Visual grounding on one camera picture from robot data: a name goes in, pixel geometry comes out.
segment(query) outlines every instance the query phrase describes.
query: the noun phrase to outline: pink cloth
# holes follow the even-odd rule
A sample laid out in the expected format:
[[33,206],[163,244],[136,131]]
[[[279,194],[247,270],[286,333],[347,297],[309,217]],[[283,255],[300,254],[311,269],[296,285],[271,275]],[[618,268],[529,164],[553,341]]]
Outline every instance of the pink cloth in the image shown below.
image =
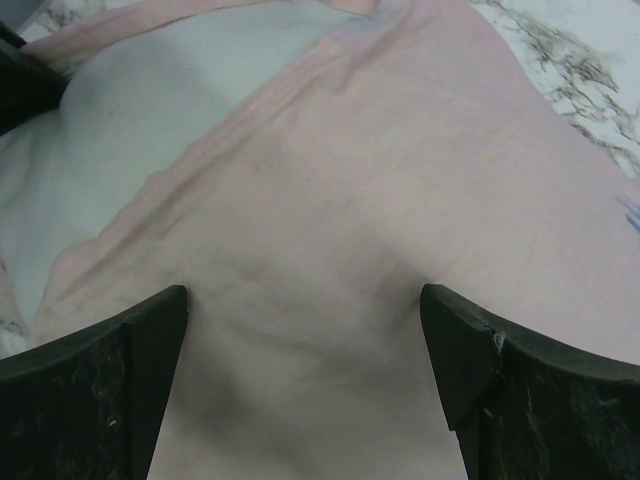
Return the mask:
[[466,0],[385,0],[65,252],[33,344],[184,284],[150,479],[461,479],[421,287],[640,363],[638,204]]

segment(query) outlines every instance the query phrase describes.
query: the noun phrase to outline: marble surface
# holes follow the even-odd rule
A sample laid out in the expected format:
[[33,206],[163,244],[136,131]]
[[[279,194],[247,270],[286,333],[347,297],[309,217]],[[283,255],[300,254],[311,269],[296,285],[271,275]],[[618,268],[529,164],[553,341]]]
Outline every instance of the marble surface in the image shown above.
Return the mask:
[[[32,41],[137,0],[54,0]],[[640,184],[640,0],[470,0],[567,122]]]

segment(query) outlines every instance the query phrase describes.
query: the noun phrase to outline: black object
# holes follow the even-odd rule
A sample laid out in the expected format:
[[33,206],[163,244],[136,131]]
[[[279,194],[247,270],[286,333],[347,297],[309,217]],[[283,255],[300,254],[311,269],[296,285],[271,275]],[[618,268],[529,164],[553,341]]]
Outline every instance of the black object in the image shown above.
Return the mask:
[[469,480],[640,479],[640,367],[557,342],[439,285],[422,291],[421,317]]
[[68,80],[20,52],[25,41],[0,22],[0,135],[54,110]]
[[174,286],[0,361],[0,479],[145,479],[187,316]]

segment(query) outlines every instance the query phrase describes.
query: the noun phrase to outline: pink strap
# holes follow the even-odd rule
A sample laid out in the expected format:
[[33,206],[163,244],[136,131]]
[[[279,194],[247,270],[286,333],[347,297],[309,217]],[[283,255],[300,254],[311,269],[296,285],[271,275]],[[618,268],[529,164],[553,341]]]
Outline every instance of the pink strap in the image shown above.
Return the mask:
[[[22,47],[22,51],[53,63],[212,10],[263,3],[267,0],[143,0],[68,25],[58,32]],[[373,13],[380,0],[323,0],[351,13]]]

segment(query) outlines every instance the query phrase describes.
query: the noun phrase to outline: blue print on fabric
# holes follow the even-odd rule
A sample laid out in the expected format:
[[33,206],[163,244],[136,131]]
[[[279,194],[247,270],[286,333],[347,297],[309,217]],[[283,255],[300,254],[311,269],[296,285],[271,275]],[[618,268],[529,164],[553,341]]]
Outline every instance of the blue print on fabric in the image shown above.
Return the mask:
[[640,234],[640,205],[625,198],[621,198],[620,203],[627,209],[627,222]]

